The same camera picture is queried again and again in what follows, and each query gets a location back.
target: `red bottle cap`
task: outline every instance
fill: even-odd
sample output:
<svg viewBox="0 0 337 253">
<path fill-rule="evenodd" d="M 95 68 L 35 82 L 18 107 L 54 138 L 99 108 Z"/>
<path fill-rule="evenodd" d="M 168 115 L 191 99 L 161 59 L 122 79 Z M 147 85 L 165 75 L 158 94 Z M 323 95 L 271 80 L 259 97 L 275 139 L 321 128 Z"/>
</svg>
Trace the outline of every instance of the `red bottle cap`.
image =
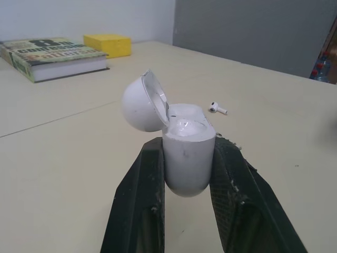
<svg viewBox="0 0 337 253">
<path fill-rule="evenodd" d="M 323 68 L 323 63 L 318 63 L 317 65 L 316 65 L 316 67 L 320 70 L 321 68 Z"/>
<path fill-rule="evenodd" d="M 313 75 L 313 76 L 316 76 L 318 74 L 318 71 L 317 70 L 313 70 L 312 72 L 311 72 L 311 75 Z"/>
</svg>

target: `white wall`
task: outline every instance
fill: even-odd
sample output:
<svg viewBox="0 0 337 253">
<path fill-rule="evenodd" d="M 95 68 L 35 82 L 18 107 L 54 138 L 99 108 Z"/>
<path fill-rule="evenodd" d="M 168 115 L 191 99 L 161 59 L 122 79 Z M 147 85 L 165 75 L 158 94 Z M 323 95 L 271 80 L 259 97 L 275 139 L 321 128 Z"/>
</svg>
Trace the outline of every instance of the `white wall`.
<svg viewBox="0 0 337 253">
<path fill-rule="evenodd" d="M 175 0 L 1 0 L 0 41 L 116 33 L 172 43 Z"/>
</svg>

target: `book spine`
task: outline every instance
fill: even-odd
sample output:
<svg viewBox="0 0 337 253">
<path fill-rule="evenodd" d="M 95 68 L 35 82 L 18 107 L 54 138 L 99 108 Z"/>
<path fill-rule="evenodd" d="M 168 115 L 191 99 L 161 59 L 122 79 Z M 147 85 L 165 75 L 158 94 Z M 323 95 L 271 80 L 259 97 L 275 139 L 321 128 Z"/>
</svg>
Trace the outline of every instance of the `book spine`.
<svg viewBox="0 0 337 253">
<path fill-rule="evenodd" d="M 0 55 L 6 62 L 16 68 L 21 74 L 26 76 L 33 83 L 35 82 L 31 66 L 29 66 L 25 60 L 21 59 L 19 56 L 17 56 L 15 53 L 12 53 L 4 46 L 2 46 L 0 49 Z"/>
</svg>

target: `white earbuds case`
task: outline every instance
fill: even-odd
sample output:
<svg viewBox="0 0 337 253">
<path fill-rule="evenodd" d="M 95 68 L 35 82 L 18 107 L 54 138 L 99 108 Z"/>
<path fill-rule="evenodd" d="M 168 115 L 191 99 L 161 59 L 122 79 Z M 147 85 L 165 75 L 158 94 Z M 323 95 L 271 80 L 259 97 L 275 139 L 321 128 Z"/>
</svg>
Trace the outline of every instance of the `white earbuds case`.
<svg viewBox="0 0 337 253">
<path fill-rule="evenodd" d="M 122 110 L 136 129 L 163 131 L 165 181 L 175 194 L 192 197 L 207 187 L 216 133 L 201 107 L 169 105 L 159 81 L 148 70 L 125 89 Z"/>
</svg>

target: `gray wall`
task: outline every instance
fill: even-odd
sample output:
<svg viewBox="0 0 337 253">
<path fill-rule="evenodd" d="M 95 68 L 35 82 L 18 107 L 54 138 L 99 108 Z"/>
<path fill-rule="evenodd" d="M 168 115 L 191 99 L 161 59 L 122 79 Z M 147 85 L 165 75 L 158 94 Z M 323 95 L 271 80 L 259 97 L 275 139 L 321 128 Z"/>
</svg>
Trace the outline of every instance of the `gray wall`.
<svg viewBox="0 0 337 253">
<path fill-rule="evenodd" d="M 308 77 L 337 0 L 176 0 L 173 44 Z"/>
</svg>

